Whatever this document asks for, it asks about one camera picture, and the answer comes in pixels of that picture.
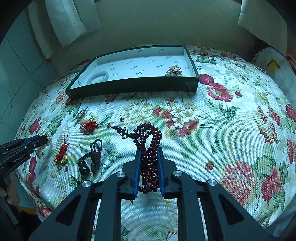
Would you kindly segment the left hand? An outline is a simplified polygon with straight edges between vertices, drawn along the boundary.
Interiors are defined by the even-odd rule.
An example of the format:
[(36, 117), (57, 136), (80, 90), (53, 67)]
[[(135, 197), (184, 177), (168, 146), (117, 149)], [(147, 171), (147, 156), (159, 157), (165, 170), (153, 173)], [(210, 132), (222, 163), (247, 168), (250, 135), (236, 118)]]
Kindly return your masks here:
[(6, 197), (8, 204), (18, 206), (20, 198), (16, 187), (15, 175), (13, 173), (9, 175), (9, 183), (6, 190), (1, 188), (0, 196)]

